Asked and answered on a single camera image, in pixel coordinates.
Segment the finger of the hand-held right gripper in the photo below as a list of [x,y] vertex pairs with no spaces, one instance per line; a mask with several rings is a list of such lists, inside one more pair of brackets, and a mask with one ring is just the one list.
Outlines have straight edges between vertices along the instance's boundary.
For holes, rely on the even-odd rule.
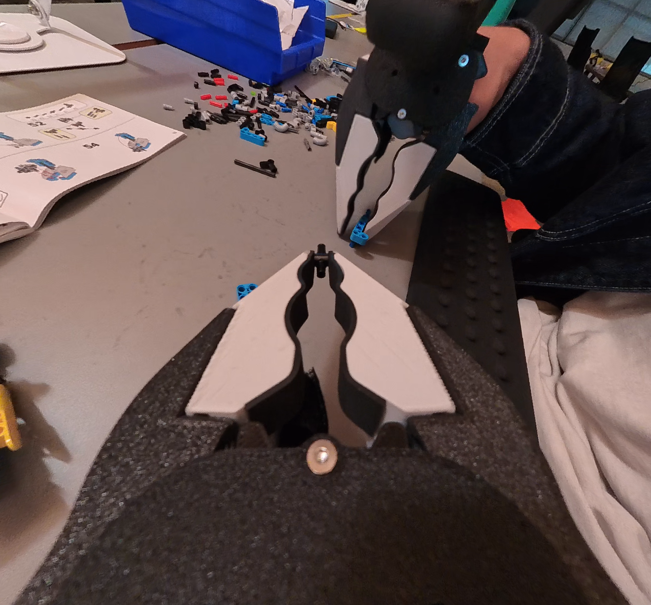
[[420,140],[408,142],[398,150],[388,189],[379,197],[375,215],[364,229],[369,239],[379,234],[412,203],[412,194],[436,153],[436,147]]
[[374,122],[355,115],[348,131],[340,161],[336,163],[336,216],[338,235],[345,235],[351,221],[358,180],[364,166],[372,160],[379,145]]

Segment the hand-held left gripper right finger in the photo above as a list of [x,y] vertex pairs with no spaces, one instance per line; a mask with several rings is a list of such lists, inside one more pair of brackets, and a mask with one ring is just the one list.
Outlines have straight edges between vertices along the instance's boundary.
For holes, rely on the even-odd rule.
[[343,331],[338,402],[370,447],[383,425],[454,414],[455,404],[408,305],[350,260],[328,252],[335,320]]

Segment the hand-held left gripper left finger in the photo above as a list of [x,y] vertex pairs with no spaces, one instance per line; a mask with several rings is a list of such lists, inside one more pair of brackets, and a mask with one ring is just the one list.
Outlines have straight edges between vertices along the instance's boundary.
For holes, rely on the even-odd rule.
[[305,251],[235,305],[187,416],[259,422],[273,434],[298,414],[305,375],[297,333],[311,288],[312,253]]

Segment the person's right forearm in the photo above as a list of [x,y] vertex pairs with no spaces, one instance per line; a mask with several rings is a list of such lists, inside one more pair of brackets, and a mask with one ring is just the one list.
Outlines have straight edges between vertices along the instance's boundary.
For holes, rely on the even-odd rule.
[[519,298],[650,292],[650,91],[620,104],[534,25],[529,53],[460,154],[541,223],[510,246]]

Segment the grey desk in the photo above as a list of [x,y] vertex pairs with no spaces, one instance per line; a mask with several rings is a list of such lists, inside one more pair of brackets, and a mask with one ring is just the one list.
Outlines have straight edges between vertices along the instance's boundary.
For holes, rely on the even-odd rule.
[[[1,341],[23,446],[1,459],[1,603],[59,535],[93,460],[143,386],[222,309],[319,243],[401,299],[422,194],[366,247],[337,236],[334,142],[187,130],[146,164],[75,190],[1,245]],[[272,159],[276,178],[239,167]]]

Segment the person's right hand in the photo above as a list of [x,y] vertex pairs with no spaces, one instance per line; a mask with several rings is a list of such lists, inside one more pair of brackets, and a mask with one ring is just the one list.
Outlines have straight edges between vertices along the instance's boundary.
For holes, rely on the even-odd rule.
[[466,133],[475,129],[498,104],[531,46],[530,37],[511,26],[481,26],[477,33],[489,40],[484,49],[487,73],[475,81],[469,97],[470,103],[477,105],[477,111]]

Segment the black brick axle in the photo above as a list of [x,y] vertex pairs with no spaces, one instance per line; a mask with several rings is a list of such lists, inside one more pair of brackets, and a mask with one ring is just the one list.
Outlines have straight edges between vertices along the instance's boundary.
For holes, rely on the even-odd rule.
[[257,165],[235,159],[234,164],[239,166],[239,167],[242,167],[242,168],[257,172],[259,174],[262,174],[262,175],[265,175],[265,176],[271,177],[271,178],[276,178],[277,174],[278,174],[277,167],[275,166],[275,162],[272,159],[261,161]]

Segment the black perforated panel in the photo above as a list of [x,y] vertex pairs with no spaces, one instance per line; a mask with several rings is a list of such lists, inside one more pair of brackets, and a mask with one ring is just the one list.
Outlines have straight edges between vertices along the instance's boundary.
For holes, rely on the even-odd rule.
[[450,171],[435,180],[407,302],[496,380],[536,432],[507,228],[494,190]]

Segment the pile of small brick pieces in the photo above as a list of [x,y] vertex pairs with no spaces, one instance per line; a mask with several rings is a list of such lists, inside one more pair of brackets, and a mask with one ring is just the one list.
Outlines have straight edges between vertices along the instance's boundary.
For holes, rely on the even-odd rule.
[[273,132],[297,135],[307,151],[328,146],[328,135],[337,130],[343,100],[340,93],[311,97],[298,86],[283,90],[280,85],[252,79],[244,86],[238,75],[218,68],[199,71],[197,78],[193,82],[196,91],[211,88],[216,92],[183,100],[188,107],[182,117],[183,129],[207,131],[210,126],[233,124],[239,136],[242,127],[262,129],[266,144]]

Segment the black office chair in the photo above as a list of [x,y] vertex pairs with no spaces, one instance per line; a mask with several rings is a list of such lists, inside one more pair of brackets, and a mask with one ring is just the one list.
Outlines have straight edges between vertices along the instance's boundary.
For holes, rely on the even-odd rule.
[[597,87],[614,101],[621,103],[628,90],[650,59],[650,42],[630,38],[614,63],[599,80]]
[[598,60],[601,58],[600,50],[592,47],[599,32],[599,28],[590,29],[584,26],[567,57],[569,67],[597,80],[601,80],[598,73],[590,72],[587,68],[590,65],[592,67],[598,66]]

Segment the blue storage bin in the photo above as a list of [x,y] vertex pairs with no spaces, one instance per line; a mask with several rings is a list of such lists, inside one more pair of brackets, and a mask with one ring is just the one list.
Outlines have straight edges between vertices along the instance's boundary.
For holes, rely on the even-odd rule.
[[286,50],[277,10],[259,0],[121,1],[134,31],[268,85],[302,72],[323,54],[322,0],[295,0],[307,12]]

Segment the white shirt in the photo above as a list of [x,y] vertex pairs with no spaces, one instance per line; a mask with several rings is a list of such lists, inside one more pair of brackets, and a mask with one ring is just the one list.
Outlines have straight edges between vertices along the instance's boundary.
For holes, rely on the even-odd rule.
[[630,604],[650,603],[650,295],[517,303],[538,440],[568,511]]

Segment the blue yellow toy vehicle assembly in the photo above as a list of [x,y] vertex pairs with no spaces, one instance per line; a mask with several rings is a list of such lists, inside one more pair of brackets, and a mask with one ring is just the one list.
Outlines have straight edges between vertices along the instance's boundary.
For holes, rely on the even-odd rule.
[[13,350],[1,342],[1,450],[18,451],[22,447],[20,425],[6,379],[8,369],[15,362]]

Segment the open instruction booklet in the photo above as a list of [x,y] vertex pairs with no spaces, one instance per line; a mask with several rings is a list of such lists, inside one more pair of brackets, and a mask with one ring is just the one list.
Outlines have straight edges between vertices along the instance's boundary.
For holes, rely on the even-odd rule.
[[183,138],[83,94],[1,113],[1,242],[33,233],[75,189],[133,169]]

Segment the white stand base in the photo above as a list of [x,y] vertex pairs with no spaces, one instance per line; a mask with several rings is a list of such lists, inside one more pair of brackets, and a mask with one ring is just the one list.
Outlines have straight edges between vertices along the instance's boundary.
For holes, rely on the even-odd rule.
[[118,64],[126,55],[75,24],[30,13],[1,14],[1,74]]

